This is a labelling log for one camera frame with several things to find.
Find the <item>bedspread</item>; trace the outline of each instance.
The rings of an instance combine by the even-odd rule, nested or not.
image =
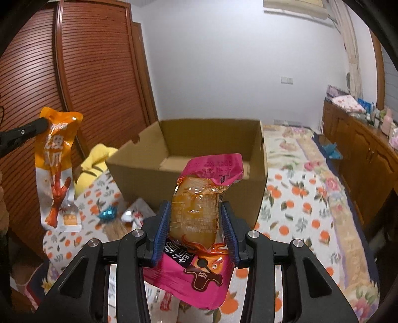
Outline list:
[[[302,239],[338,284],[359,322],[365,322],[379,302],[376,266],[352,204],[323,155],[317,136],[306,128],[284,126],[265,126],[264,135],[268,181],[255,229],[282,242]],[[77,205],[82,231],[48,232],[43,240],[51,262],[43,281],[47,290],[57,278],[55,273],[60,274],[89,239],[108,241],[107,228],[99,223],[98,213],[109,205],[117,205],[119,213],[126,208],[108,172],[77,199]],[[279,266],[275,269],[275,322],[281,322],[281,271]],[[247,269],[235,269],[220,308],[209,311],[180,302],[178,313],[164,313],[164,318],[178,315],[179,323],[239,322],[247,276]],[[108,320],[115,322],[113,307],[109,307]]]

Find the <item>silver bolt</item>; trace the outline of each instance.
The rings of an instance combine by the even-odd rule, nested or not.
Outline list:
[[[98,239],[91,239],[88,242],[88,246],[89,247],[96,247],[96,246],[98,246],[99,243],[100,243],[100,241]]]
[[[131,232],[133,234],[133,236],[135,237],[140,237],[144,234],[144,231],[141,229],[135,229]]]
[[[252,230],[248,232],[248,236],[255,239],[260,236],[260,233],[256,230]]]
[[[301,248],[302,246],[304,246],[304,242],[300,239],[294,239],[293,240],[293,244],[297,247],[297,248]]]

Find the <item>white wall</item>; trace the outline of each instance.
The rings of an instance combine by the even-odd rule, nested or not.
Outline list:
[[[375,49],[369,27],[351,9],[348,8],[354,26],[358,44],[359,68],[361,69],[363,99],[367,102],[377,101],[377,70]]]
[[[133,8],[133,20],[142,23],[161,119],[317,127],[327,85],[346,89],[347,55],[329,19],[266,13],[262,0],[158,0]]]

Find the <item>stuffed animal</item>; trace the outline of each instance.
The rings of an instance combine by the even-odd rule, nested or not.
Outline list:
[[[91,149],[84,162],[75,170],[75,198],[84,192],[96,178],[108,169],[105,160],[117,152],[116,148],[98,144]]]

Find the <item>hand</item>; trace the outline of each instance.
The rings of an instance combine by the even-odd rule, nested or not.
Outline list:
[[[3,174],[0,172],[0,184],[3,178]],[[0,186],[0,236],[3,236],[7,233],[8,226],[10,225],[10,216],[8,215],[8,211],[6,208],[6,204],[3,200],[4,190]]]

